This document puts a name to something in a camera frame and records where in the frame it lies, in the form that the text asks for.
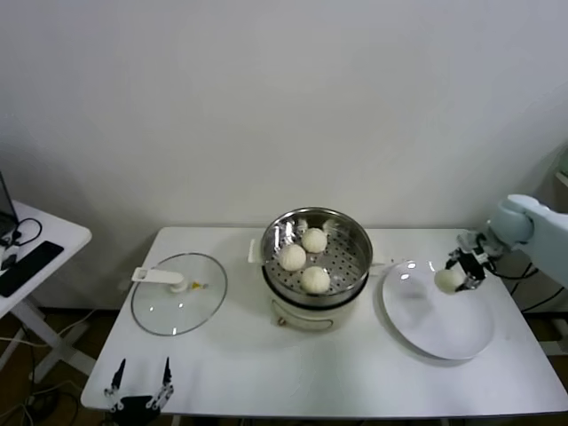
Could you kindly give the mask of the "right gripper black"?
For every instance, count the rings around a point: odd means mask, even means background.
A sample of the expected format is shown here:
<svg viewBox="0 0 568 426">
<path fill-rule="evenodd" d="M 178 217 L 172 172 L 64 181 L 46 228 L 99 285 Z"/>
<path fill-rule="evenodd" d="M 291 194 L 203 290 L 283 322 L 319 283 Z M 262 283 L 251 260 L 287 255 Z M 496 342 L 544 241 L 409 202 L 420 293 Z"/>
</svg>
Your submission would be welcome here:
<svg viewBox="0 0 568 426">
<path fill-rule="evenodd" d="M 463 282 L 455 289 L 455 292 L 459 293 L 477 289 L 485 279 L 484 266 L 478 262 L 472 252 L 465 252 L 460 248 L 449 253 L 445 269 L 451 270 L 458 263 L 466 276 Z"/>
</svg>

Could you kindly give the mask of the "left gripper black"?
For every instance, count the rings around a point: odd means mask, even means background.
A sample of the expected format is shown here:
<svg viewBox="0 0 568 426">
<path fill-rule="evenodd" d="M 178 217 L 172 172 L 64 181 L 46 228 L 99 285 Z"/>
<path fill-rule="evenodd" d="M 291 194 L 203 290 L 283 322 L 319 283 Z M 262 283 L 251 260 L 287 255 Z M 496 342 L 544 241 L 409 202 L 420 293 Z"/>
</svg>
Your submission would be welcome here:
<svg viewBox="0 0 568 426">
<path fill-rule="evenodd" d="M 162 386 L 154 395 L 120 397 L 120 387 L 126 365 L 126 359 L 121 361 L 115 371 L 111 384 L 104 389 L 104 396 L 113 417 L 157 417 L 174 393 L 170 358 L 166 358 L 162 377 Z"/>
</svg>

